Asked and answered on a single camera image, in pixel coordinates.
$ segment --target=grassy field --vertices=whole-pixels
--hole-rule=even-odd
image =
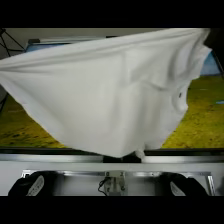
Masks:
[[[224,148],[224,80],[204,76],[188,91],[189,109],[163,148]],[[9,96],[0,114],[0,146],[63,148]]]

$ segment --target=white cloth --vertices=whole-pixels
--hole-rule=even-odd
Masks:
[[[207,29],[167,29],[0,61],[0,84],[68,147],[122,157],[158,149],[187,110]]]

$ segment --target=metal bracket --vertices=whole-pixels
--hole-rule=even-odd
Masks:
[[[125,196],[127,195],[127,186],[125,185],[124,171],[108,171],[105,173],[110,179],[104,184],[104,191],[108,196]]]

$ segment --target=white fabric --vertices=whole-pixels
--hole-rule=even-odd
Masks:
[[[68,147],[114,157],[158,149],[187,110],[208,32],[167,29],[30,52],[0,61],[0,84]]]

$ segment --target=wire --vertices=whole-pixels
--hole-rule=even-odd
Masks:
[[[105,177],[102,181],[100,181],[99,183],[99,187],[98,187],[98,191],[102,194],[104,194],[105,196],[107,196],[106,192],[101,191],[100,188],[110,179],[110,177]]]

